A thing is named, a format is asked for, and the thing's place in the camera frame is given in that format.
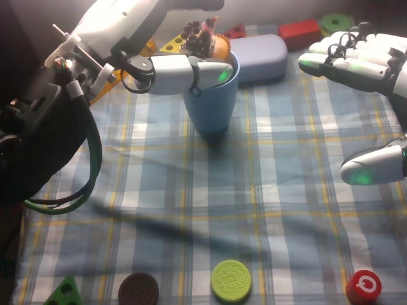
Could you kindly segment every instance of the cup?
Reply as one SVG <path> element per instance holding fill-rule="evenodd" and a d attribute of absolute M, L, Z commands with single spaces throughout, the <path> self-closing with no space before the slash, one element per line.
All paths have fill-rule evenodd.
<path fill-rule="evenodd" d="M 186 110 L 197 131 L 204 137 L 224 134 L 235 108 L 240 64 L 231 52 L 233 76 L 225 84 L 204 89 L 199 97 L 189 91 L 183 94 Z"/>

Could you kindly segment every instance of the white logo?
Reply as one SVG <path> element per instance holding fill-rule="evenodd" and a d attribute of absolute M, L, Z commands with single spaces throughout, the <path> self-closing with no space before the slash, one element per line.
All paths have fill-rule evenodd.
<path fill-rule="evenodd" d="M 372 283 L 372 287 L 370 289 L 366 288 L 364 285 L 363 281 L 370 281 Z M 373 293 L 376 290 L 377 284 L 376 281 L 374 279 L 372 279 L 370 276 L 368 275 L 364 275 L 361 276 L 361 278 L 359 279 L 359 283 L 356 284 L 356 287 L 360 287 L 363 291 L 367 292 L 368 294 Z"/>

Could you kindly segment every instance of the green triangle block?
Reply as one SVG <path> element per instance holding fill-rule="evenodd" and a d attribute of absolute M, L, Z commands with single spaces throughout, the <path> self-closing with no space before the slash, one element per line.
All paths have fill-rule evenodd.
<path fill-rule="evenodd" d="M 43 305 L 83 305 L 73 276 L 67 276 Z"/>

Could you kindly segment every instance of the plaid tablecloth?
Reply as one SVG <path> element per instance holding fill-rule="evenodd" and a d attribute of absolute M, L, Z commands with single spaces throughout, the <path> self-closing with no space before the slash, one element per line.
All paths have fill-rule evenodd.
<path fill-rule="evenodd" d="M 194 131 L 181 96 L 118 85 L 93 105 L 97 186 L 67 215 L 27 213 L 14 303 L 42 304 L 73 275 L 84 304 L 117 304 L 121 282 L 145 272 L 159 304 L 218 304 L 210 272 L 237 259 L 252 274 L 247 304 L 348 304 L 359 269 L 382 280 L 380 304 L 405 304 L 405 183 L 352 187 L 339 174 L 344 157 L 401 129 L 383 97 L 306 75 L 299 55 L 284 80 L 239 89 L 217 146 Z M 71 194 L 88 170 L 84 147 L 41 195 Z"/>

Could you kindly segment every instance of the red round toy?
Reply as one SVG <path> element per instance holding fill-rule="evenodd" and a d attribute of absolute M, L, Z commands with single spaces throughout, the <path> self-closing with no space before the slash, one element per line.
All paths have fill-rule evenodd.
<path fill-rule="evenodd" d="M 346 285 L 346 296 L 353 305 L 369 305 L 381 291 L 379 277 L 369 270 L 359 270 Z"/>

